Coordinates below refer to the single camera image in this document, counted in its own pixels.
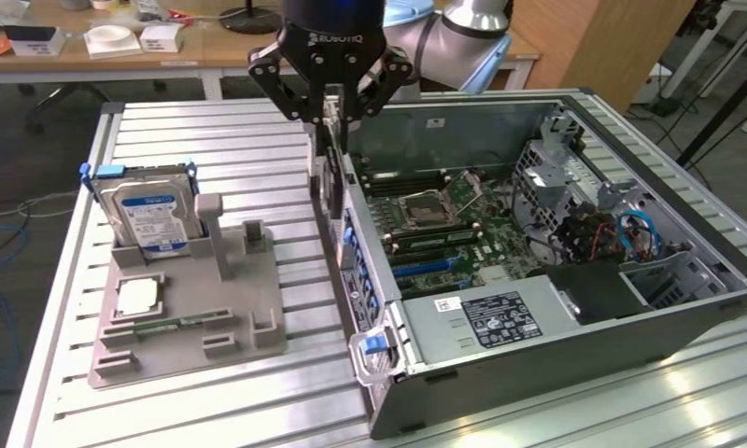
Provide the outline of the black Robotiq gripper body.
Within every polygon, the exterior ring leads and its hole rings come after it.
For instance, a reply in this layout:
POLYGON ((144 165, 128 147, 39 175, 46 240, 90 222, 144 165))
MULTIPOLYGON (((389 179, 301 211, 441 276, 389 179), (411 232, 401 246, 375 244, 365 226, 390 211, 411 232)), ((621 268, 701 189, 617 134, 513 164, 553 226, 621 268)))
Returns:
POLYGON ((286 1, 282 56, 311 87, 358 85, 386 48, 383 1, 286 1))

